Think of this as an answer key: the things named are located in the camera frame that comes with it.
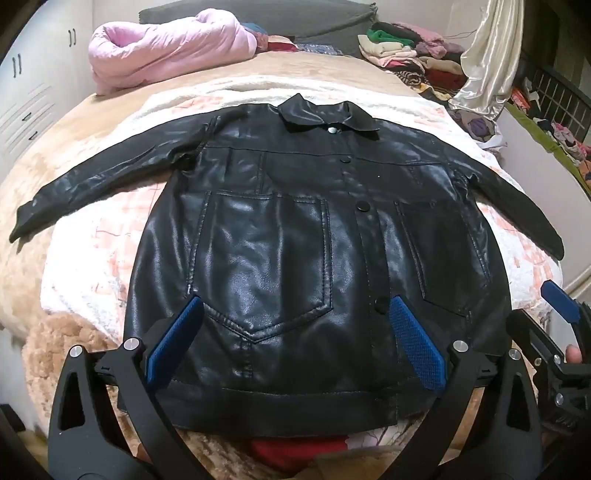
jacket pocket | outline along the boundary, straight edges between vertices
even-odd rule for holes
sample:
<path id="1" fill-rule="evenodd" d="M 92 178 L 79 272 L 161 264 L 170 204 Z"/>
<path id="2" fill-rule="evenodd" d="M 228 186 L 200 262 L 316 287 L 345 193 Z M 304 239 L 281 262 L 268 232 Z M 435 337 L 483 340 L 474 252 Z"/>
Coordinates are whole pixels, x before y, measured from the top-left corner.
<path id="1" fill-rule="evenodd" d="M 488 268 L 457 202 L 397 203 L 423 298 L 465 315 L 488 285 Z"/>
<path id="2" fill-rule="evenodd" d="M 332 309 L 325 200 L 211 192 L 197 231 L 189 286 L 230 330 L 260 341 Z"/>

black leather jacket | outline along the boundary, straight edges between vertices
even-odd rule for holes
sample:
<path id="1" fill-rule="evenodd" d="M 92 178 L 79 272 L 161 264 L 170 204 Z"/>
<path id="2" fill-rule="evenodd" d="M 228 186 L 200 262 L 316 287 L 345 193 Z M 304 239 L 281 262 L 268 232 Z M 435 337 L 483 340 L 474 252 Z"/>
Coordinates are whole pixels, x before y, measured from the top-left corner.
<path id="1" fill-rule="evenodd" d="M 44 186 L 10 240 L 172 168 L 146 224 L 125 337 L 195 291 L 207 319 L 171 385 L 171 421 L 249 436 L 341 434 L 425 411 L 385 315 L 403 294 L 440 349 L 508 346 L 499 247 L 478 190 L 541 248 L 560 237 L 526 195 L 436 137 L 350 102 L 241 105 L 131 137 Z"/>

olive green cloth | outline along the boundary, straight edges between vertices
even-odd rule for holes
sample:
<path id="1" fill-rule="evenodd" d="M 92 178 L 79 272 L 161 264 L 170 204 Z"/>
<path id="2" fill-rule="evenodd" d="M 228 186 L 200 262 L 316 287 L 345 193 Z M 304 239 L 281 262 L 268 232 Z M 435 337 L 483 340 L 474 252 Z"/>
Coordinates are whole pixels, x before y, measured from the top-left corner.
<path id="1" fill-rule="evenodd" d="M 404 46 L 408 45 L 409 47 L 414 48 L 414 42 L 412 40 L 409 40 L 407 38 L 394 37 L 393 35 L 386 33 L 384 30 L 374 31 L 369 29 L 367 32 L 367 36 L 374 43 L 381 43 L 383 41 L 397 41 L 398 43 L 401 43 Z"/>
<path id="2" fill-rule="evenodd" d="M 591 199 L 591 188 L 585 183 L 581 172 L 569 156 L 564 153 L 564 150 L 562 150 L 560 145 L 552 140 L 531 118 L 519 110 L 515 105 L 506 103 L 505 108 L 507 108 L 507 111 L 513 115 L 513 118 L 515 118 L 515 120 L 517 120 L 519 124 L 530 133 L 531 138 L 542 145 L 548 153 L 552 153 L 556 160 L 562 163 L 563 167 L 573 174 L 573 177 L 576 178 L 589 199 Z"/>

cream curtain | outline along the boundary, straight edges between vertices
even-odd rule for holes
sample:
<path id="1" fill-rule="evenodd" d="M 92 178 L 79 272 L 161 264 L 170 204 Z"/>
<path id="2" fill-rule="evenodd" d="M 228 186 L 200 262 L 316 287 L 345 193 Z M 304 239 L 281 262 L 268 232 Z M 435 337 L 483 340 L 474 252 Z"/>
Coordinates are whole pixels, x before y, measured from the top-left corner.
<path id="1" fill-rule="evenodd" d="M 524 0 L 489 0 L 474 42 L 462 54 L 468 81 L 449 100 L 452 108 L 491 120 L 501 113 L 519 62 L 523 11 Z"/>

silver bolt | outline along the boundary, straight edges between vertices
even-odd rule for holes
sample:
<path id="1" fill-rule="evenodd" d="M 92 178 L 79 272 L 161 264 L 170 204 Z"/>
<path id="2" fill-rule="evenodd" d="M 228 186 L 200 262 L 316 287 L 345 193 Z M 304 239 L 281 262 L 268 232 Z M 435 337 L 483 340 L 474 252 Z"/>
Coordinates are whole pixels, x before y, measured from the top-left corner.
<path id="1" fill-rule="evenodd" d="M 74 345 L 72 348 L 70 348 L 70 356 L 73 356 L 74 358 L 80 356 L 81 353 L 82 347 L 80 345 Z"/>
<path id="2" fill-rule="evenodd" d="M 139 340 L 136 337 L 128 338 L 123 344 L 126 350 L 135 350 L 139 346 Z"/>
<path id="3" fill-rule="evenodd" d="M 512 348 L 511 350 L 509 350 L 509 356 L 513 360 L 521 360 L 521 352 L 519 350 L 514 349 L 514 348 Z"/>
<path id="4" fill-rule="evenodd" d="M 456 340 L 455 342 L 453 342 L 453 349 L 456 352 L 467 352 L 468 344 L 464 340 Z"/>

